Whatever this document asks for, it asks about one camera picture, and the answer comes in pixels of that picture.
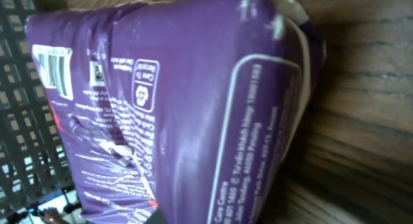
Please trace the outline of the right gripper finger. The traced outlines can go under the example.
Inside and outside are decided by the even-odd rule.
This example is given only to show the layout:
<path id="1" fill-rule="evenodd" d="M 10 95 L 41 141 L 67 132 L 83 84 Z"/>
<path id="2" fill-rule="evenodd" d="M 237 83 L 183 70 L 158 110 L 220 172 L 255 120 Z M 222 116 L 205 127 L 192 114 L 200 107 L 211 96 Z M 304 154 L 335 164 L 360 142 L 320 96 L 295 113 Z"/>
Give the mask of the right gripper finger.
<path id="1" fill-rule="evenodd" d="M 168 224 L 160 208 L 156 208 L 151 214 L 150 224 Z"/>

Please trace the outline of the red purple pad pack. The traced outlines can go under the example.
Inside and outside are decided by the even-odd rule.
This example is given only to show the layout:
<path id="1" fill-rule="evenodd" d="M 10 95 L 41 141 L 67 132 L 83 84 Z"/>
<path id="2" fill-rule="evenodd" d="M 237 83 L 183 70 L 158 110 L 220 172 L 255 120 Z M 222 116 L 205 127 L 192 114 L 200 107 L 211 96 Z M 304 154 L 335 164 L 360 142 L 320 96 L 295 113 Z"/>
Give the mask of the red purple pad pack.
<path id="1" fill-rule="evenodd" d="M 25 32 L 92 223 L 256 223 L 325 59 L 295 0 L 138 0 Z"/>

